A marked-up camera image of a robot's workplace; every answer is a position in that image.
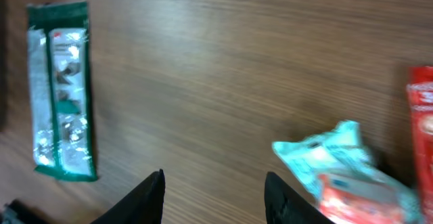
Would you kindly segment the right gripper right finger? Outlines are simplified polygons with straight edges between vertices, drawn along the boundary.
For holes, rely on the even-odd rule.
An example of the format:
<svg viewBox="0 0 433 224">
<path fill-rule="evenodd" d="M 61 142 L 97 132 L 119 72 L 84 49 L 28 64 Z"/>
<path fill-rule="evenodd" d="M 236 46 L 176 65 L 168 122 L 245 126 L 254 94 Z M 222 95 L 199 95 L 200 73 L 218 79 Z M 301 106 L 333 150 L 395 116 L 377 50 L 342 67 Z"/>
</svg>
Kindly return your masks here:
<svg viewBox="0 0 433 224">
<path fill-rule="evenodd" d="M 274 172 L 267 173 L 264 199 L 267 224 L 334 224 Z"/>
</svg>

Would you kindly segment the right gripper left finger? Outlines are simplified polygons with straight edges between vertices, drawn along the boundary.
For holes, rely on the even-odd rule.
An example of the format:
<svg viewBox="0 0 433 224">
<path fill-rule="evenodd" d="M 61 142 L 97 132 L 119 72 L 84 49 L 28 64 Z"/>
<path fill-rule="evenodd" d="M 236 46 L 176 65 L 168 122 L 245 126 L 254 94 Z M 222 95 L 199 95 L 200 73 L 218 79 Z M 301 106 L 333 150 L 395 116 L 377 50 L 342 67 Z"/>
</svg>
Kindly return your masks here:
<svg viewBox="0 0 433 224">
<path fill-rule="evenodd" d="M 154 171 L 91 224 L 161 224 L 165 189 L 164 171 Z"/>
</svg>

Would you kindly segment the pink tissue pack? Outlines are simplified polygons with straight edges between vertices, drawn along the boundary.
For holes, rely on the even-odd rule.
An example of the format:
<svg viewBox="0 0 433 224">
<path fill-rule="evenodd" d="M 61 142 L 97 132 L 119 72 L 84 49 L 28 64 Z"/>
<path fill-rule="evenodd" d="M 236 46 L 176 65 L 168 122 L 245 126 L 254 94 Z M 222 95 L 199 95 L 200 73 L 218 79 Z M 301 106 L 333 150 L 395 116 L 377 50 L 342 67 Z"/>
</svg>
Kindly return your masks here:
<svg viewBox="0 0 433 224">
<path fill-rule="evenodd" d="M 319 210 L 334 223 L 402 224 L 396 192 L 382 183 L 331 173 L 320 174 Z"/>
</svg>

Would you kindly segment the light teal sachet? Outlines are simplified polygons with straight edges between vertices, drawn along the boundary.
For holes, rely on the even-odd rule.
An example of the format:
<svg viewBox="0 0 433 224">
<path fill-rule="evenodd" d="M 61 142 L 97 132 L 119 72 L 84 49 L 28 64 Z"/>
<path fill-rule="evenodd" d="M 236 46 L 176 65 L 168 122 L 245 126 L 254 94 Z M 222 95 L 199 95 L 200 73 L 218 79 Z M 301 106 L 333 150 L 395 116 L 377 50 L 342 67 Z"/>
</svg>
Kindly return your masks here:
<svg viewBox="0 0 433 224">
<path fill-rule="evenodd" d="M 315 199 L 319 198 L 322 190 L 319 174 L 347 173 L 396 190 L 405 222 L 422 219 L 415 191 L 378 168 L 373 154 L 362 143 L 359 123 L 355 121 L 341 121 L 331 131 L 298 142 L 274 141 L 272 149 Z"/>
</svg>

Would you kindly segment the red chocolate bar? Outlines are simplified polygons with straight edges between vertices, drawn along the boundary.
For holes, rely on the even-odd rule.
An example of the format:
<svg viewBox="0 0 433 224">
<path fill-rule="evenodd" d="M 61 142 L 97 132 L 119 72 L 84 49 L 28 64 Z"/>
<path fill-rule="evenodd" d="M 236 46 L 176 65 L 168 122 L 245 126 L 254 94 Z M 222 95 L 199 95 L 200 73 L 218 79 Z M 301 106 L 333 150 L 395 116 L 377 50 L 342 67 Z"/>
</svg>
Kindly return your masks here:
<svg viewBox="0 0 433 224">
<path fill-rule="evenodd" d="M 409 69 L 407 95 L 424 222 L 432 224 L 432 67 Z"/>
</svg>

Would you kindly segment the large green white packet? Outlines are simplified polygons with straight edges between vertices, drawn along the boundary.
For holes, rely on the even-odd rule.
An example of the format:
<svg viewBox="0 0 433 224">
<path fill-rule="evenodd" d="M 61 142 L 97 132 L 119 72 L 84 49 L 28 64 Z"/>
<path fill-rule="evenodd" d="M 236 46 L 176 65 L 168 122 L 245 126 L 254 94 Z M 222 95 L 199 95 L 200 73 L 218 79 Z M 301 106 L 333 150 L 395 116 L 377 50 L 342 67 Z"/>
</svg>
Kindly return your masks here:
<svg viewBox="0 0 433 224">
<path fill-rule="evenodd" d="M 26 11 L 35 170 L 62 181 L 96 181 L 88 4 L 31 4 Z"/>
</svg>

